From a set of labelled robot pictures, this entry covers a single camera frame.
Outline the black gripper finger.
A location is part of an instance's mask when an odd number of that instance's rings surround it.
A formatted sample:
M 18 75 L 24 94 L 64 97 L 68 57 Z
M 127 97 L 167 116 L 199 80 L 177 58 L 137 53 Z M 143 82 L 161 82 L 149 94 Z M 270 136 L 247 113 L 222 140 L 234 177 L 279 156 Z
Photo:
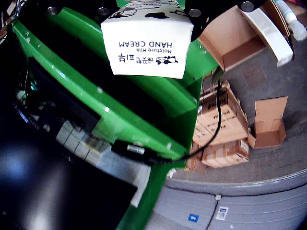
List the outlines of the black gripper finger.
M 115 0 L 28 0 L 21 9 L 21 17 L 35 18 L 44 14 L 55 16 L 63 8 L 92 19 L 105 19 L 119 9 Z
M 262 6 L 265 0 L 186 0 L 184 12 L 194 25 L 191 40 L 196 40 L 215 18 L 237 6 L 244 12 L 252 12 Z

